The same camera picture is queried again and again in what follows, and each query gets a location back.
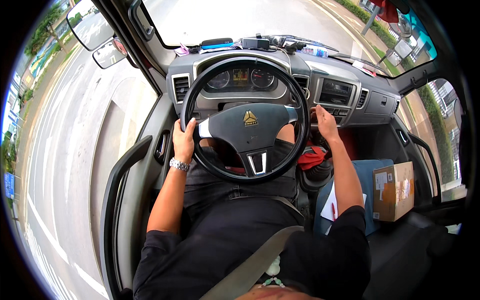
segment car radio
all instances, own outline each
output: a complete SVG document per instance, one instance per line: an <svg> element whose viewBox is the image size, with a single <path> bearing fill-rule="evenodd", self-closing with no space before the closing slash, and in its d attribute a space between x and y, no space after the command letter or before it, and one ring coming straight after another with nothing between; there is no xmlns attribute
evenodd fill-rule
<svg viewBox="0 0 480 300"><path fill-rule="evenodd" d="M352 91L352 84L332 79L324 79L318 102L347 105Z"/></svg>

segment driver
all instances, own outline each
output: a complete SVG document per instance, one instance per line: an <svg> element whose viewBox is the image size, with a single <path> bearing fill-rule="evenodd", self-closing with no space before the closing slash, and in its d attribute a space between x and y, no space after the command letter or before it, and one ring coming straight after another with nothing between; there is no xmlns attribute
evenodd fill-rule
<svg viewBox="0 0 480 300"><path fill-rule="evenodd" d="M237 299L361 298L369 283L371 259L360 181L334 117L320 105L313 110L312 118L317 118L318 130L332 151L339 217L328 235L292 233L283 252L265 270L268 274ZM191 119L182 132L180 120L175 122L174 158L190 164L190 169L187 172L173 164L153 206L133 280L135 299L199 299L276 232L303 225L303 217L294 208L270 197L293 201L295 167L259 185L221 181L192 162L195 124ZM218 159L210 144L202 142L203 150ZM277 136L273 165L288 154L293 143L293 126L286 125ZM192 224L184 239L180 236L183 209Z"/></svg>

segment steering wheel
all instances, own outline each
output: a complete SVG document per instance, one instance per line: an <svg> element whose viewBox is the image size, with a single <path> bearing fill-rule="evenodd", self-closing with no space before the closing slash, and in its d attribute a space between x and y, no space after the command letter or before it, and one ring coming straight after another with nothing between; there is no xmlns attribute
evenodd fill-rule
<svg viewBox="0 0 480 300"><path fill-rule="evenodd" d="M249 103L220 111L202 121L193 133L193 159L212 175L241 184L259 184L273 180L288 171L305 148L310 129L310 113L305 94L298 83L276 64L254 57L234 57L222 60L207 68L193 82L185 95L180 114L180 124L185 131L192 118L198 94L217 74L231 69L261 69L283 82L298 107L270 103ZM290 153L272 166L272 151L276 135L283 126L297 121L300 130ZM213 164L204 155L199 142L203 138L221 139L239 154L246 176Z"/></svg>

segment water bottle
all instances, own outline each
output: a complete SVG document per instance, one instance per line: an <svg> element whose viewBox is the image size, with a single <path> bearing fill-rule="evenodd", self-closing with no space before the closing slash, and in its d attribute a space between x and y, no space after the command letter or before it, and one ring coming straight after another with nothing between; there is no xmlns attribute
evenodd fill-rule
<svg viewBox="0 0 480 300"><path fill-rule="evenodd" d="M298 50L298 52L314 55L314 56L320 56L320 57L328 56L328 49L320 46L314 46L314 45L307 45L303 47L302 50Z"/></svg>

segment red pen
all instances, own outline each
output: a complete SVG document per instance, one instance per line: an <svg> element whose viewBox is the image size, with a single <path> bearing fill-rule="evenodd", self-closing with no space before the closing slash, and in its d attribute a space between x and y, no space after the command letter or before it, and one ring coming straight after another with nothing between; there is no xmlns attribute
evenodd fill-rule
<svg viewBox="0 0 480 300"><path fill-rule="evenodd" d="M332 213L333 213L333 221L335 222L335 205L332 203Z"/></svg>

